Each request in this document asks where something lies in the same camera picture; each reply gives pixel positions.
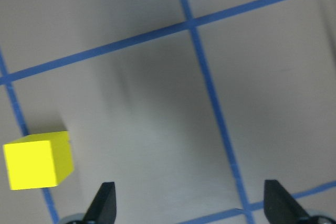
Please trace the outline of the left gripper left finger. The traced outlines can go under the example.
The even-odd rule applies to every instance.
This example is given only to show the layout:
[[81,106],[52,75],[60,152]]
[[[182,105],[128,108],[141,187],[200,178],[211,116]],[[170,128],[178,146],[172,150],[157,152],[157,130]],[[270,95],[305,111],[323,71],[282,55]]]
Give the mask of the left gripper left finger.
[[100,186],[90,207],[79,223],[114,224],[116,220],[116,189],[114,182]]

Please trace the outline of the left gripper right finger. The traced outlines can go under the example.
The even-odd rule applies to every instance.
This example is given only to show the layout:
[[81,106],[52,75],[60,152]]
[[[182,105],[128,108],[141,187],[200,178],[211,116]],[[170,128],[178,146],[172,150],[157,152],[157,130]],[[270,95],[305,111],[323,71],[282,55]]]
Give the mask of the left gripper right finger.
[[264,214],[271,224],[306,223],[310,215],[277,180],[264,182]]

